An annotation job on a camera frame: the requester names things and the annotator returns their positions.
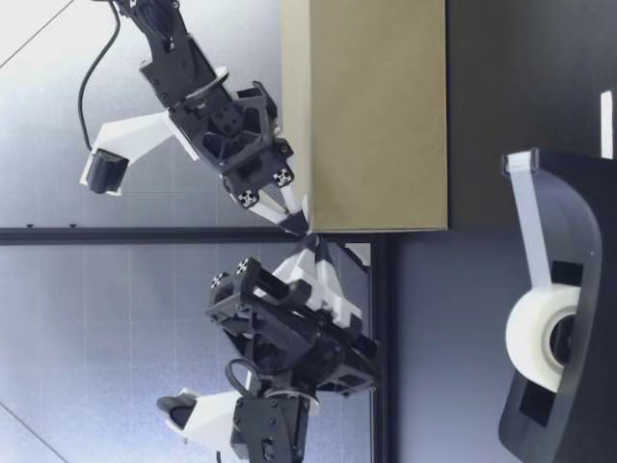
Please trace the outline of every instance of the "tape roll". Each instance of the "tape roll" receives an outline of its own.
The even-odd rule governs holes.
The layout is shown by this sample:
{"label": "tape roll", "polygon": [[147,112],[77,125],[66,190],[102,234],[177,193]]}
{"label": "tape roll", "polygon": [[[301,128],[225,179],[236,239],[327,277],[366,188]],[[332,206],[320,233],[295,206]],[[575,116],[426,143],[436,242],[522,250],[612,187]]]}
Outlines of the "tape roll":
{"label": "tape roll", "polygon": [[577,312],[580,287],[551,285],[531,289],[514,306],[506,327],[506,347],[515,368],[529,381],[556,393],[563,366],[550,349],[550,335]]}

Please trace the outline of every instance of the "white tape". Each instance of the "white tape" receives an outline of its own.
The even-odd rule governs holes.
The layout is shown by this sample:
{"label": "white tape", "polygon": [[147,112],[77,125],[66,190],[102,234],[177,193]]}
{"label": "white tape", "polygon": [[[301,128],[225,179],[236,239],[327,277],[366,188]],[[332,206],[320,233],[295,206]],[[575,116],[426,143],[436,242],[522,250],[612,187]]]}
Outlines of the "white tape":
{"label": "white tape", "polygon": [[577,311],[580,288],[534,287],[514,306],[506,328],[510,360],[525,378],[549,391],[559,389],[563,366],[550,350],[550,335],[559,321]]}
{"label": "white tape", "polygon": [[510,154],[508,172],[519,212],[531,286],[549,287],[551,285],[549,257],[542,231],[536,190],[531,177],[531,151]]}

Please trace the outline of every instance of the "cardboard box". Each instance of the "cardboard box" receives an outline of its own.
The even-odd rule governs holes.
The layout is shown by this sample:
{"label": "cardboard box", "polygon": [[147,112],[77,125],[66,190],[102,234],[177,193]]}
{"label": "cardboard box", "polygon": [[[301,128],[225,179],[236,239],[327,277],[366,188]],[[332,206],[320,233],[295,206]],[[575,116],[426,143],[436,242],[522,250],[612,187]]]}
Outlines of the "cardboard box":
{"label": "cardboard box", "polygon": [[282,92],[314,231],[447,227],[444,2],[282,0]]}

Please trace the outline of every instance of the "black metal rail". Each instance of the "black metal rail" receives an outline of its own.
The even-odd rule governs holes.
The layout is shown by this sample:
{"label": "black metal rail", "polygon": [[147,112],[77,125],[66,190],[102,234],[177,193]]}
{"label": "black metal rail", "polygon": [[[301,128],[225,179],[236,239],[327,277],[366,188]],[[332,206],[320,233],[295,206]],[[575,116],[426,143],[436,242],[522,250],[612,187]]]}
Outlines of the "black metal rail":
{"label": "black metal rail", "polygon": [[[368,234],[320,233],[335,243],[370,241]],[[0,229],[0,246],[85,244],[283,243],[299,238],[280,229],[252,228],[22,228]]]}
{"label": "black metal rail", "polygon": [[392,300],[391,266],[394,257],[391,237],[375,234],[371,240],[370,267],[370,336],[379,343],[381,387],[371,394],[372,463],[393,463],[391,452],[391,338],[390,308]]}

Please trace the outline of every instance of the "black cable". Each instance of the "black cable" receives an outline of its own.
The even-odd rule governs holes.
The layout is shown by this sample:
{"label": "black cable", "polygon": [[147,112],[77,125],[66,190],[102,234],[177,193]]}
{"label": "black cable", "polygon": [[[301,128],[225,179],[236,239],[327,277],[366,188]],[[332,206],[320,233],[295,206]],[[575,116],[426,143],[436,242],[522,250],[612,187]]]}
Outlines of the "black cable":
{"label": "black cable", "polygon": [[238,378],[235,377],[235,374],[233,374],[233,366],[234,365],[241,365],[242,367],[244,367],[248,371],[250,371],[255,378],[260,380],[259,379],[259,374],[257,373],[257,370],[255,369],[255,367],[253,367],[249,362],[247,362],[244,359],[232,360],[225,367],[225,376],[227,377],[227,379],[229,381],[229,384],[231,386],[233,386],[233,389],[235,389],[238,393],[240,393],[242,396],[244,396],[246,398],[253,398],[253,397],[255,397],[255,394],[252,394],[251,392],[249,392],[247,390],[247,388],[245,388],[244,385],[238,380]]}
{"label": "black cable", "polygon": [[28,425],[23,419],[21,419],[13,410],[9,408],[4,402],[0,401],[0,408],[4,409],[16,422],[21,424],[24,429],[26,429],[30,434],[35,436],[49,451],[51,451],[60,461],[63,463],[68,463],[68,460],[64,458],[56,449],[51,447],[51,445],[45,441],[37,432]]}
{"label": "black cable", "polygon": [[112,35],[111,39],[109,39],[107,44],[105,44],[105,46],[100,51],[100,53],[98,54],[94,62],[91,64],[90,68],[88,69],[88,72],[86,72],[84,80],[82,80],[81,82],[81,86],[79,88],[79,97],[77,99],[77,114],[79,115],[79,123],[81,124],[81,130],[84,134],[84,141],[86,142],[86,146],[88,147],[88,150],[90,151],[92,151],[93,147],[90,143],[90,137],[88,136],[88,128],[86,127],[86,121],[84,120],[84,93],[86,92],[86,86],[88,85],[88,81],[90,80],[90,77],[93,75],[94,70],[100,63],[100,60],[103,59],[103,57],[107,54],[109,49],[112,47],[112,45],[118,38],[118,34],[120,33],[120,16],[118,15],[118,11],[116,10],[116,7],[114,6],[113,1],[110,0],[107,3],[109,3],[109,7],[112,9],[112,12],[114,13],[114,19],[116,20],[116,28],[114,30],[114,34]]}

